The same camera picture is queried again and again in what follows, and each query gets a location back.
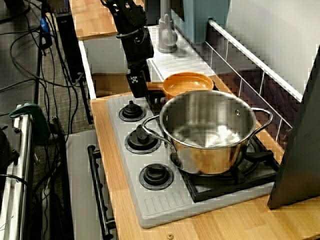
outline dark tile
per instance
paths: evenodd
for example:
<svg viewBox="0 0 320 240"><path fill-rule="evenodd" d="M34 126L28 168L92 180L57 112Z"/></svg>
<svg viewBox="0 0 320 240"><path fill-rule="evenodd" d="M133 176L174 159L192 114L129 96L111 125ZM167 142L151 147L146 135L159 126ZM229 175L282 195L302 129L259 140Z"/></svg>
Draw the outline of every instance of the dark tile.
<svg viewBox="0 0 320 240"><path fill-rule="evenodd" d="M276 142L283 149L285 149L287 146L288 137L291 134L291 132L292 132L292 128L285 121L282 121Z"/></svg>
<svg viewBox="0 0 320 240"><path fill-rule="evenodd" d="M239 97L252 108L266 109L272 113L273 120L266 127L266 131L276 140L281 117L244 81L241 84ZM268 120L268 116L263 112L256 112L255 116L262 125Z"/></svg>
<svg viewBox="0 0 320 240"><path fill-rule="evenodd" d="M212 48L205 42L192 43L191 46L200 55L200 57L202 57L202 59L211 66Z"/></svg>
<svg viewBox="0 0 320 240"><path fill-rule="evenodd" d="M293 126L300 103L267 74L264 74L261 96Z"/></svg>
<svg viewBox="0 0 320 240"><path fill-rule="evenodd" d="M254 90L260 92L263 70L238 50L231 42L228 44L226 61Z"/></svg>
<svg viewBox="0 0 320 240"><path fill-rule="evenodd" d="M223 81L223 83L230 89L230 91L238 96L240 90L241 77L235 72L219 74L218 77Z"/></svg>
<svg viewBox="0 0 320 240"><path fill-rule="evenodd" d="M226 59L228 40L209 23L206 30L207 43L210 44L223 59Z"/></svg>
<svg viewBox="0 0 320 240"><path fill-rule="evenodd" d="M212 53L212 70L217 75L233 74L235 71L215 52Z"/></svg>
<svg viewBox="0 0 320 240"><path fill-rule="evenodd" d="M241 77L215 52L212 53L212 70L224 84L238 96Z"/></svg>

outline stove knob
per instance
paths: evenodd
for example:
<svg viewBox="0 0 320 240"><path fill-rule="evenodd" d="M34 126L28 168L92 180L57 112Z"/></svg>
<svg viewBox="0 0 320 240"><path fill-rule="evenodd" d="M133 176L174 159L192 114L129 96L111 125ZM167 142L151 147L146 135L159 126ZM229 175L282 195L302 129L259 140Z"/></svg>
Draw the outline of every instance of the stove knob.
<svg viewBox="0 0 320 240"><path fill-rule="evenodd" d="M157 145L158 139L154 138L152 136L149 136L139 125L135 131L133 131L128 140L128 145L135 149L140 151L145 151L152 149L154 146Z"/></svg>
<svg viewBox="0 0 320 240"><path fill-rule="evenodd" d="M129 101L129 104L124 107L122 115L127 119L136 119L143 114L143 110L133 101Z"/></svg>
<svg viewBox="0 0 320 240"><path fill-rule="evenodd" d="M146 144L149 140L149 135L142 129L141 125L136 128L136 136L141 144Z"/></svg>
<svg viewBox="0 0 320 240"><path fill-rule="evenodd" d="M164 185L169 177L168 170L158 163L148 165L143 175L144 181L151 186Z"/></svg>

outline faucet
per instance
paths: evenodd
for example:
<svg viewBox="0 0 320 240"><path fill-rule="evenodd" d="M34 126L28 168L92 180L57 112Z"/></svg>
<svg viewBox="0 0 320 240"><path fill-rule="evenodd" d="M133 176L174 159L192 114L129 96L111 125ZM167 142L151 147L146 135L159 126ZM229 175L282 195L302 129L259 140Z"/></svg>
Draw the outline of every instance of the faucet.
<svg viewBox="0 0 320 240"><path fill-rule="evenodd" d="M178 35L171 19L171 0L161 0L161 18L158 28L158 51L163 54L173 53L177 48Z"/></svg>

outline toy stove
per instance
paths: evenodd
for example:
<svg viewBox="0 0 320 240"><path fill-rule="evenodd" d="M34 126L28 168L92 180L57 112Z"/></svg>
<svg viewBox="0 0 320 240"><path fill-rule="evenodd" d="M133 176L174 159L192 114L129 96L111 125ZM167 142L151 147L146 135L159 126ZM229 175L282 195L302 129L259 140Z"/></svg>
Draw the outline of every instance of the toy stove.
<svg viewBox="0 0 320 240"><path fill-rule="evenodd" d="M165 102L160 91L150 91L148 99L119 95L106 102L135 212L143 228L224 208L271 192L279 165L273 153L256 137L243 161L223 174L197 176L179 170L171 161L167 144L141 129L142 122L158 115ZM156 120L147 126L164 136Z"/></svg>

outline orange saucepan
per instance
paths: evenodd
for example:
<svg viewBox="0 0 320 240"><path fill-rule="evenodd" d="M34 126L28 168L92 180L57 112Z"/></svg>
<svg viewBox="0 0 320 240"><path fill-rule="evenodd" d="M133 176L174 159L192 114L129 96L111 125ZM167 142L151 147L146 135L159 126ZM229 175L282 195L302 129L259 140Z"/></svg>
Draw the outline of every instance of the orange saucepan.
<svg viewBox="0 0 320 240"><path fill-rule="evenodd" d="M168 100L185 92L212 90L214 86L209 77L196 72L176 73L163 82L147 82L148 90L162 90Z"/></svg>

